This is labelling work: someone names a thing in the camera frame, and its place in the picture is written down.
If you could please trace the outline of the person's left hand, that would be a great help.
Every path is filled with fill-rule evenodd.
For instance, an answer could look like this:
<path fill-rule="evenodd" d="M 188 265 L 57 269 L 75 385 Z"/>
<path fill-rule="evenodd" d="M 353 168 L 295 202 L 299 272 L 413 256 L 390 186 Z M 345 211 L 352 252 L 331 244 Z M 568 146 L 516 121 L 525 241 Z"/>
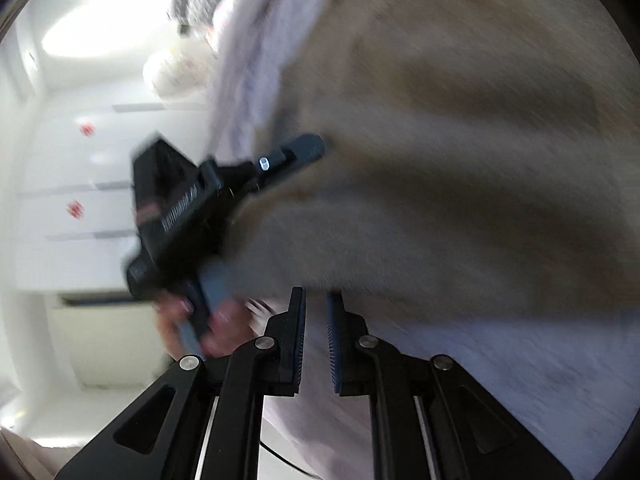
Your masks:
<path fill-rule="evenodd" d="M 153 302 L 157 333 L 168 356 L 230 356 L 255 337 L 253 317 L 242 302 L 222 300 L 212 312 L 195 309 L 186 297 L 163 292 Z"/>

